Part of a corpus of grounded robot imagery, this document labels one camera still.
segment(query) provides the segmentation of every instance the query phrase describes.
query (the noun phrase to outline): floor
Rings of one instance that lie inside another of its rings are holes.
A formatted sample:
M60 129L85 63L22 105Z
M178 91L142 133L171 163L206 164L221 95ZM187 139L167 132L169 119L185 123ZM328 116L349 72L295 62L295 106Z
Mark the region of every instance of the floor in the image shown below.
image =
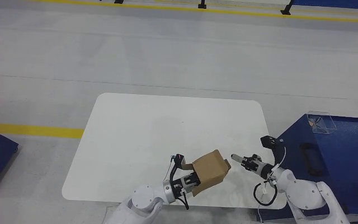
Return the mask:
M358 116L357 33L350 22L3 1L0 123L85 128L103 92L256 100L272 136L308 111ZM112 203L61 195L78 139L6 136L21 147L1 176L1 223L101 224ZM253 219L171 206L154 223Z

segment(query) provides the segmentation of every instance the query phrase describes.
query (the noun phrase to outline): blue base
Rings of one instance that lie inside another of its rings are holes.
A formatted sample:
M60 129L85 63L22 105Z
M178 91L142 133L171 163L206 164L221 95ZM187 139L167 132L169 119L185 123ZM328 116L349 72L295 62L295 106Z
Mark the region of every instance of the blue base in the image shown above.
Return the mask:
M18 144L0 135L0 172L5 168L11 156L17 151Z
M294 5L358 8L358 1L357 0L295 0Z
M314 182L323 181L332 189L343 211L346 214L358 214L358 118L332 116L337 130L331 134L313 133L308 124L307 116L303 115L277 139L276 149L273 150L275 161L282 160L284 146L287 154L282 167L293 171L297 179ZM300 146L309 143L305 150L309 163L315 170L320 170L320 176L308 172L303 150ZM327 206L303 211L306 216L329 214ZM279 220L293 218L288 205L280 210L260 209L262 220Z

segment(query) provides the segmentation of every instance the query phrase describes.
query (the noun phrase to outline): handle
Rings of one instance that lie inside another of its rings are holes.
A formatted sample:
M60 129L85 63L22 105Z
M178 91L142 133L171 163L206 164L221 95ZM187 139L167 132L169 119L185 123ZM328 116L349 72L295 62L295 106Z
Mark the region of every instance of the handle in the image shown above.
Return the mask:
M309 161L307 150L313 150L311 143L303 143L300 145L301 152L303 154L303 159L307 167L307 171L311 176L322 176L322 170L316 170L312 168L312 165Z

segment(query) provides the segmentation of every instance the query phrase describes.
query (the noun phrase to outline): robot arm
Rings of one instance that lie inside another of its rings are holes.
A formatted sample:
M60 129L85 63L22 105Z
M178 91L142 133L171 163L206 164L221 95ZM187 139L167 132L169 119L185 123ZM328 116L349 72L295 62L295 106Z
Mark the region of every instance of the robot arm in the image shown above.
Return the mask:
M142 185L135 189L132 195L124 200L108 218L106 224L150 224L153 222L163 204L171 204L180 200L189 209L186 194L192 192L200 184L196 172L173 180L177 169L184 169L183 155L172 156L175 164L170 173L169 180L163 181L160 186L151 187Z
M240 157L232 154L231 158L239 162L246 170L252 171L265 179L279 193L284 193L288 204L292 210L293 216L298 224L329 224L343 223L349 224L335 195L324 182L312 182L307 180L298 180L291 170L285 170L279 167L279 164L272 166L262 162L260 156ZM303 215L301 209L311 210L328 205L329 215L320 220L313 220Z

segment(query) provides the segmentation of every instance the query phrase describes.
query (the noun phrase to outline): yellow floor line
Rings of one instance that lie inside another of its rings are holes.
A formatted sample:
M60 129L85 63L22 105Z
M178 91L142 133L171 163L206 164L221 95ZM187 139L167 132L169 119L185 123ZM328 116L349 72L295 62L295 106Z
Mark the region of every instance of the yellow floor line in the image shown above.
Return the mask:
M114 4L107 2L82 2L73 0L29 0L33 2L45 3L63 3L63 4L79 4L87 6L106 6L106 7L123 7L123 8L143 8L152 10L173 10L173 11L189 11L189 12L205 12L205 13L220 13L230 15L245 15L245 16L259 16L259 17L275 17L275 18L295 18L300 20L322 20L322 21L336 21L336 22L358 22L358 18L339 18L339 17L319 17L319 16L302 16L302 15L282 15L278 13L263 13L263 12L244 12L234 10L216 10L216 9L199 9L199 8L184 8L174 6L150 6L138 4Z
M46 127L21 124L0 124L0 134L24 134L59 138L82 138L84 129Z
M180 2L180 1L168 1L168 0L154 0L157 3L171 3L171 4L195 4L195 2ZM254 8L258 10L283 10L284 7L265 7L265 6L236 6L234 4L217 4L217 3L207 3L208 6L219 6L219 7L235 7L235 8ZM299 9L291 9L290 12L309 12L309 13L326 13L326 14L341 14L341 15L353 15L358 16L357 12L338 12L338 11L323 11L323 10L299 10Z

